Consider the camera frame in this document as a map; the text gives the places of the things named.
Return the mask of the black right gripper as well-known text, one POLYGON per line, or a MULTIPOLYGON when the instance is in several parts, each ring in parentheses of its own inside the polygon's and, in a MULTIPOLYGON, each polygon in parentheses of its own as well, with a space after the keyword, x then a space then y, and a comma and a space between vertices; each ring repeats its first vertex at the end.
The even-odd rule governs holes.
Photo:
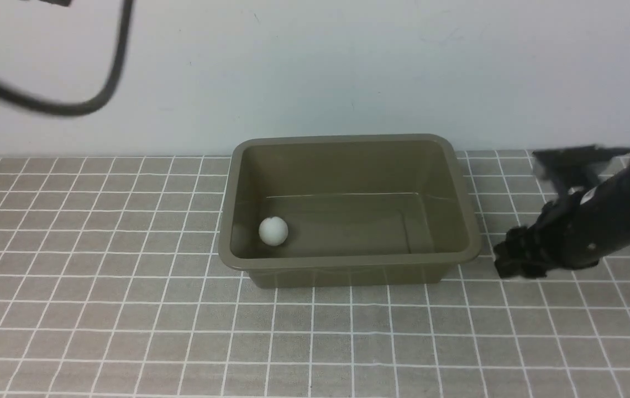
POLYGON ((557 198, 532 226, 510 229, 493 247, 502 279, 547 277, 548 259, 580 269, 630 246, 630 147, 534 151, 535 173, 557 198))

